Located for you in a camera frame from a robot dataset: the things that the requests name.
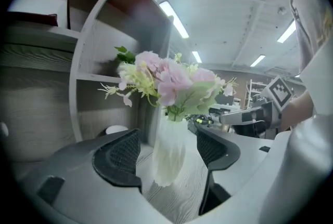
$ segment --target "ceiling beam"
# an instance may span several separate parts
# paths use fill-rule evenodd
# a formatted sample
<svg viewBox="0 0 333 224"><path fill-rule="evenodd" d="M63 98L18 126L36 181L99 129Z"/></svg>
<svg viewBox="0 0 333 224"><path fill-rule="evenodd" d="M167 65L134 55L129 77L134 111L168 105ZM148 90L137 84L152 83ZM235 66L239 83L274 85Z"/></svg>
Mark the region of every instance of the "ceiling beam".
<svg viewBox="0 0 333 224"><path fill-rule="evenodd" d="M250 17L245 35L243 37L242 42L240 43L240 46L238 47L237 56L234 59L232 67L235 66L239 57L243 53L244 49L247 47L247 43L251 39L252 33L253 33L255 27L257 26L257 22L260 18L260 15L261 15L261 12L264 8L265 2L266 2L266 0L256 0L254 2L253 10L252 10L252 13L251 13L251 17Z"/></svg>
<svg viewBox="0 0 333 224"><path fill-rule="evenodd" d="M280 76L285 81L291 82L293 84L304 86L304 84L301 81L297 81L293 79L293 77L290 75L287 71L279 70L278 72L271 72L271 73L264 73L261 70L256 70L255 68L249 69L249 67L235 67L231 68L230 65L223 65L223 64L213 64L213 63L202 63L199 65L202 68L213 70L213 71L227 71L227 72L238 72L238 73L250 73L250 74L257 74L257 75L263 75L267 77L275 78L276 76Z"/></svg>

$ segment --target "flower bouquet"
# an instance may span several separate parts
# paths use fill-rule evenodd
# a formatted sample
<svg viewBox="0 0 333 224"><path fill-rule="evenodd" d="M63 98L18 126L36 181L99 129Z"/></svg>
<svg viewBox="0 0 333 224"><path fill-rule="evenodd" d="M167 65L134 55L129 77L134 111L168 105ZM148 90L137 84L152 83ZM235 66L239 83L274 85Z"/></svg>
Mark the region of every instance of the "flower bouquet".
<svg viewBox="0 0 333 224"><path fill-rule="evenodd" d="M170 185L183 166L185 117L207 114L216 103L215 97L219 93L232 95L235 84L234 79L226 83L197 64L181 63L181 56L161 59L153 52L144 51L135 56L134 64L119 65L119 87L102 84L103 89L99 89L106 93L105 98L113 94L123 97L125 105L130 107L134 92L141 93L153 107L164 106L165 117L161 119L152 156L155 182L160 186ZM151 102L151 97L156 97L157 102Z"/></svg>

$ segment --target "person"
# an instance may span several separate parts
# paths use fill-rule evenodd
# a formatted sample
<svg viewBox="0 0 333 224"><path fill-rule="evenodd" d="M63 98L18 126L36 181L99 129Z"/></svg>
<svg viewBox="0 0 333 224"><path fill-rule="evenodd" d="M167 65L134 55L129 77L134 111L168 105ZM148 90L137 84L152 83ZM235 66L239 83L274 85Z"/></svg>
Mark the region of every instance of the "person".
<svg viewBox="0 0 333 224"><path fill-rule="evenodd" d="M296 23L301 73L331 36L332 8L328 0L291 0L290 9ZM284 108L279 130L284 131L296 126L310 118L313 113L312 99L309 92L305 91Z"/></svg>

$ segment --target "pink flower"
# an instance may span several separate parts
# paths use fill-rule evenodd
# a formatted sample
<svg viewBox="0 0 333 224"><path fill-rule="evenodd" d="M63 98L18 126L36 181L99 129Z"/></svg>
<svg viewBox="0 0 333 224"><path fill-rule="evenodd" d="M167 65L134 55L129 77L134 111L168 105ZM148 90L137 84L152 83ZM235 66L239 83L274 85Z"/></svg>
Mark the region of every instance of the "pink flower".
<svg viewBox="0 0 333 224"><path fill-rule="evenodd" d="M126 105L126 106L130 106L130 107L132 107L132 102L131 102L131 100L129 99L129 96L131 95L131 93L132 92L128 92L126 95L124 95L124 94L121 94L121 93L116 93L118 96L120 96L120 97L123 97L123 99L124 99L124 104Z"/></svg>
<svg viewBox="0 0 333 224"><path fill-rule="evenodd" d="M157 72L159 79L157 92L161 95L159 103L162 106L171 106L176 101L177 91L189 89L193 82L187 75L185 69L173 60L165 60L163 71Z"/></svg>
<svg viewBox="0 0 333 224"><path fill-rule="evenodd" d="M154 72L159 66L161 58L152 51L144 51L135 56L135 65L140 67L143 62L146 64L149 70Z"/></svg>
<svg viewBox="0 0 333 224"><path fill-rule="evenodd" d="M203 68L198 68L191 76L193 82L215 82L215 74Z"/></svg>

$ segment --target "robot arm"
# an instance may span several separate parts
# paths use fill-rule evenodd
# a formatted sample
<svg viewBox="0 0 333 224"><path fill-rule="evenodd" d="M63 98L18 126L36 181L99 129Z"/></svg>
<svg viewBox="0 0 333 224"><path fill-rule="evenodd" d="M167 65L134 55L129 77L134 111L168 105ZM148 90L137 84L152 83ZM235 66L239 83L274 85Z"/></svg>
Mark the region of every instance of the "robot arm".
<svg viewBox="0 0 333 224"><path fill-rule="evenodd" d="M253 97L253 108L224 114L220 117L222 124L248 125L264 121L266 129L281 125L281 112L291 100L292 93L286 83L275 78L256 97Z"/></svg>

